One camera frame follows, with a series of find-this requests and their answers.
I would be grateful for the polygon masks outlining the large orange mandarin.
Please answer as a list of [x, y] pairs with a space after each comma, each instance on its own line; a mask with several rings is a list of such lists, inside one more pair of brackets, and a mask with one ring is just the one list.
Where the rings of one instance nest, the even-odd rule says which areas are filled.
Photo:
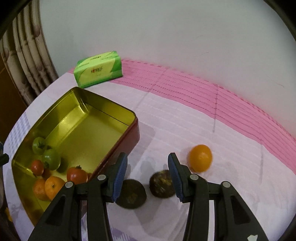
[[59, 177], [51, 176], [45, 181], [45, 193], [49, 200], [52, 201], [57, 193], [64, 186], [65, 181]]

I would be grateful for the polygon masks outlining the small red tomato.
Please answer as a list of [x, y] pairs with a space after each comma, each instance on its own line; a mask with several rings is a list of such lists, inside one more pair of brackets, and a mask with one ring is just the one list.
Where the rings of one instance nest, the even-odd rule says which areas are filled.
[[35, 176], [42, 176], [44, 172], [44, 164], [41, 160], [34, 160], [31, 163], [30, 169]]

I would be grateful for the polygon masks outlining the red gold toffee tin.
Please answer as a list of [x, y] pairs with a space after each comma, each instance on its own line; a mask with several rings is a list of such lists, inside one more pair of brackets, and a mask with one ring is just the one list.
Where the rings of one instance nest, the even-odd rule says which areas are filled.
[[12, 172], [18, 196], [33, 225], [49, 206], [33, 194], [36, 177], [30, 170], [38, 159], [33, 140], [42, 137], [61, 158], [53, 176], [66, 178], [67, 170], [80, 166], [92, 177], [112, 165], [120, 153], [129, 154], [139, 141], [135, 113], [91, 91], [74, 87], [59, 98], [31, 127], [17, 149]]

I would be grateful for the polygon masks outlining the green tissue pack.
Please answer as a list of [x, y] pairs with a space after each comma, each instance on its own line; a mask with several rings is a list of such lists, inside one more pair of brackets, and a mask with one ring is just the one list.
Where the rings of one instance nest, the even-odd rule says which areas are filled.
[[80, 88], [121, 78], [121, 57], [116, 51], [111, 51], [82, 59], [77, 62], [73, 74]]

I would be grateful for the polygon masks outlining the small yellow orange fruit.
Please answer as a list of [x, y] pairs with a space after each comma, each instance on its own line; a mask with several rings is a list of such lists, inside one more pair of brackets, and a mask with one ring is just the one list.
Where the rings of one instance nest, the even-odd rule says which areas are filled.
[[194, 146], [188, 155], [190, 168], [197, 173], [207, 171], [212, 164], [213, 156], [207, 145]]

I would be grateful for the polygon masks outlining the green tomato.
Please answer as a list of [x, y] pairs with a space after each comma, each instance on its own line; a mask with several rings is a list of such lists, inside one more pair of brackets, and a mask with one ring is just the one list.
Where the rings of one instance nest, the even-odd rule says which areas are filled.
[[42, 162], [45, 168], [55, 171], [60, 167], [61, 157], [55, 149], [47, 149], [43, 153]]
[[32, 150], [36, 155], [43, 155], [47, 147], [47, 141], [43, 137], [37, 137], [33, 140]]

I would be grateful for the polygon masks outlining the brown wooden door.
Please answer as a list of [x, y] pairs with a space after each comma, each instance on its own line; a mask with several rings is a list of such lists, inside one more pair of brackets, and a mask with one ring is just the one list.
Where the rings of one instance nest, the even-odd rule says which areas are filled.
[[27, 105], [24, 103], [18, 89], [13, 83], [2, 58], [0, 81], [0, 139], [1, 142], [4, 144], [15, 123], [26, 110]]

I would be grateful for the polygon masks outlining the pink purple checked tablecloth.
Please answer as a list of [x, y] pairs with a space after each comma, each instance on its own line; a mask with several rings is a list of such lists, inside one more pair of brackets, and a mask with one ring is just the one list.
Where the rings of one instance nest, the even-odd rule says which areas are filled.
[[[128, 157], [127, 176], [148, 185], [175, 152], [182, 163], [195, 145], [213, 154], [209, 182], [229, 181], [263, 227], [279, 240], [295, 215], [295, 137], [276, 120], [236, 94], [201, 78], [159, 65], [123, 60], [123, 78], [88, 90], [133, 110], [140, 140]], [[29, 128], [58, 98], [77, 86], [72, 70], [51, 84], [25, 110], [4, 142], [15, 154]], [[33, 229], [4, 166], [9, 211], [21, 240]], [[108, 206], [114, 240], [182, 240], [189, 204], [176, 196], [161, 200], [147, 187], [147, 201], [136, 210]]]

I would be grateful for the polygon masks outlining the dark brown passion fruit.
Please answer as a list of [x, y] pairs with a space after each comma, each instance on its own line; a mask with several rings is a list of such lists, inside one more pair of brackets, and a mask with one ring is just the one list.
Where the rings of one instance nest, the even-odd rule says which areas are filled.
[[175, 195], [175, 188], [169, 170], [154, 173], [149, 179], [149, 189], [153, 196], [170, 198]]

